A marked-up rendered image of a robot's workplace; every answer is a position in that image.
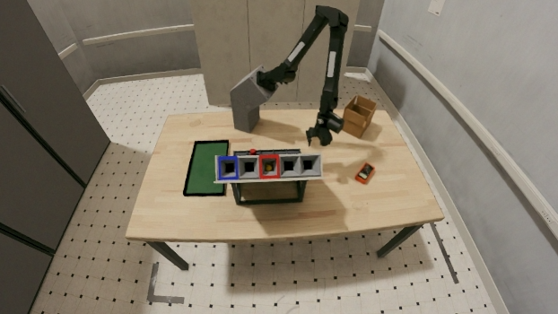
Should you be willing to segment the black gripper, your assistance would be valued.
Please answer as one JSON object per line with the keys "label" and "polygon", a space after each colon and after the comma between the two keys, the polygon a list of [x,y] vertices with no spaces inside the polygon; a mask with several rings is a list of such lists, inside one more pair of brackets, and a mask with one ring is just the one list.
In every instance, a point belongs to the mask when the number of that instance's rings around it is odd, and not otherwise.
{"label": "black gripper", "polygon": [[[316,123],[316,125],[319,126],[317,123]],[[326,127],[326,126],[319,126],[319,127]],[[311,141],[312,141],[311,138],[312,137],[318,137],[318,136],[314,136],[314,127],[309,127],[309,130],[306,130],[305,133],[306,133],[308,144],[309,144],[309,147],[310,147],[310,144],[311,144]],[[330,131],[329,131],[329,134],[331,135],[331,138],[332,138],[331,141],[333,141],[333,136],[330,133]],[[318,137],[318,139],[319,139],[319,137]]]}

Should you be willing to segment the white curved cover panel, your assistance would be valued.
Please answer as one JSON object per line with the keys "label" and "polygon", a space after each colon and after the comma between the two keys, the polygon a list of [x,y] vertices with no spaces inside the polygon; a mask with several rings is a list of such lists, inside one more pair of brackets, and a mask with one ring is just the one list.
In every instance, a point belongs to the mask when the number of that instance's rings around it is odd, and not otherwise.
{"label": "white curved cover panel", "polygon": [[[233,151],[233,156],[238,156],[238,179],[239,180],[215,181],[214,183],[325,179],[325,177],[323,177],[323,170],[322,170],[322,152],[301,153],[301,149],[299,148],[299,149],[256,150],[256,153],[257,155],[249,155],[250,151],[248,150]],[[279,179],[260,179],[259,155],[270,155],[270,154],[279,154]],[[293,170],[292,170],[292,161],[293,161]],[[313,165],[312,169],[311,169],[311,161]],[[226,163],[226,172],[225,172],[225,163]],[[276,158],[263,158],[261,159],[261,163],[262,163],[262,176],[277,175]],[[267,171],[266,165],[271,165],[272,170]],[[249,171],[253,171],[253,172],[249,172]],[[236,177],[235,160],[221,160],[221,177]]]}

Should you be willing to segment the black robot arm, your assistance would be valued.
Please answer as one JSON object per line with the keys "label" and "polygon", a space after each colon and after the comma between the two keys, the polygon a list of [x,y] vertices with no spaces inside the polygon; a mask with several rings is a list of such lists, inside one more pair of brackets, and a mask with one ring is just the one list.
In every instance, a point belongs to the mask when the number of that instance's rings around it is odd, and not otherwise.
{"label": "black robot arm", "polygon": [[[274,92],[275,84],[288,84],[296,77],[298,65],[310,49],[321,31],[330,26],[330,40],[327,56],[326,78],[320,97],[320,108],[314,126],[314,136],[319,136],[321,146],[331,142],[329,129],[339,134],[344,127],[344,120],[334,113],[338,103],[338,83],[341,69],[344,35],[347,32],[349,17],[334,7],[319,5],[317,12],[293,48],[290,55],[277,67],[265,73],[257,71],[257,85]],[[288,71],[290,70],[290,71]],[[272,78],[273,77],[273,78]],[[274,80],[273,80],[274,79]]]}

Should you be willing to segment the green tray with black rim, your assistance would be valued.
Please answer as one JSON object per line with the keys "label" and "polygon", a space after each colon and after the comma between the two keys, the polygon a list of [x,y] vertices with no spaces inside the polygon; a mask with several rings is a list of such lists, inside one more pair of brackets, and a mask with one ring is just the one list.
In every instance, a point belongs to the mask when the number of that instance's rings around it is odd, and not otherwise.
{"label": "green tray with black rim", "polygon": [[224,196],[225,183],[214,183],[215,155],[228,156],[229,139],[195,141],[183,196]]}

